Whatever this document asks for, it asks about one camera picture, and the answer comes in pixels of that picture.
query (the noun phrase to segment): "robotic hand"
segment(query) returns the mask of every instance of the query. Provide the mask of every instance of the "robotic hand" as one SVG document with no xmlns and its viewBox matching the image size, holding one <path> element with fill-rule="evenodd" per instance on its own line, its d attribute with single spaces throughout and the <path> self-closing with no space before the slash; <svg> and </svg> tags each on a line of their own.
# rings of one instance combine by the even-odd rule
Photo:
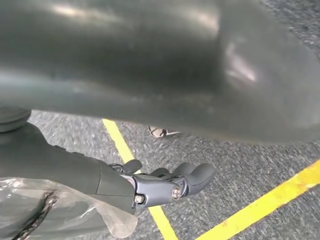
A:
<svg viewBox="0 0 320 240">
<path fill-rule="evenodd" d="M 134 159 L 124 165 L 109 164 L 115 171 L 131 183 L 135 191 L 134 208 L 148 208 L 177 202 L 181 198 L 197 194 L 205 188 L 212 178 L 214 169 L 208 163 L 197 167 L 184 162 L 172 173 L 162 167 L 150 174 L 135 172 L 142 167 Z"/>
</svg>

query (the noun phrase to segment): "bolt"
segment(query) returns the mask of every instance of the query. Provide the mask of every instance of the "bolt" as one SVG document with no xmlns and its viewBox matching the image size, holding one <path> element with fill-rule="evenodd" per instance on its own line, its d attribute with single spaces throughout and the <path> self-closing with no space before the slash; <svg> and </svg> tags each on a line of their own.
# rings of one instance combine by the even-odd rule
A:
<svg viewBox="0 0 320 240">
<path fill-rule="evenodd" d="M 142 204 L 144 200 L 145 200 L 145 198 L 143 196 L 141 196 L 141 195 L 134 196 L 134 202 L 137 203 L 137 204 Z"/>
<path fill-rule="evenodd" d="M 172 190 L 172 198 L 174 200 L 178 200 L 181 197 L 181 190 L 178 186 L 175 186 Z"/>
</svg>

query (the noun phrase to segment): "yellow floor marking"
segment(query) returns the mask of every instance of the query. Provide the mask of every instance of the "yellow floor marking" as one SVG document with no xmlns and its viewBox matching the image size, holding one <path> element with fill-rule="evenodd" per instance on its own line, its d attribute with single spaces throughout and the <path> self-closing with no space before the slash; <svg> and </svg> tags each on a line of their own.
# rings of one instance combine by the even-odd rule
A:
<svg viewBox="0 0 320 240">
<path fill-rule="evenodd" d="M 320 160 L 205 232 L 196 240 L 228 240 L 318 184 L 320 184 Z"/>
<path fill-rule="evenodd" d="M 114 121 L 107 119 L 102 120 L 106 128 L 109 136 L 114 141 L 116 149 L 118 149 L 121 158 L 127 163 L 128 161 L 134 159 L 131 151 L 122 137 L 118 126 Z M 170 224 L 169 220 L 165 215 L 160 206 L 149 207 L 149 211 L 152 216 L 158 230 L 162 234 L 165 240 L 178 240 L 176 233 Z"/>
</svg>

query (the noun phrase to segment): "plastic wrap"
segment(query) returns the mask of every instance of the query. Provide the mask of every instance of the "plastic wrap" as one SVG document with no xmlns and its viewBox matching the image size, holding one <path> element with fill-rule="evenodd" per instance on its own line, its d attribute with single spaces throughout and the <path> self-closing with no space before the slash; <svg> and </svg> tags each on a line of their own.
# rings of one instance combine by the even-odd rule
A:
<svg viewBox="0 0 320 240">
<path fill-rule="evenodd" d="M 0 239 L 11 240 L 38 209 L 44 194 L 58 197 L 29 240 L 126 238 L 137 218 L 82 192 L 44 179 L 0 178 Z"/>
</svg>

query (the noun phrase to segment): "gray curved panel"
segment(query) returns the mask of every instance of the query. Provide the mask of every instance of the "gray curved panel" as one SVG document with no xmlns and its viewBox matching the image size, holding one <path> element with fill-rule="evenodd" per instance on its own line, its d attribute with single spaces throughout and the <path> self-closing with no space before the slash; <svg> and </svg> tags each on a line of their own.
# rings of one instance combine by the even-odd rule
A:
<svg viewBox="0 0 320 240">
<path fill-rule="evenodd" d="M 320 136 L 320 65 L 253 0 L 0 2 L 0 103 L 253 143 Z"/>
</svg>

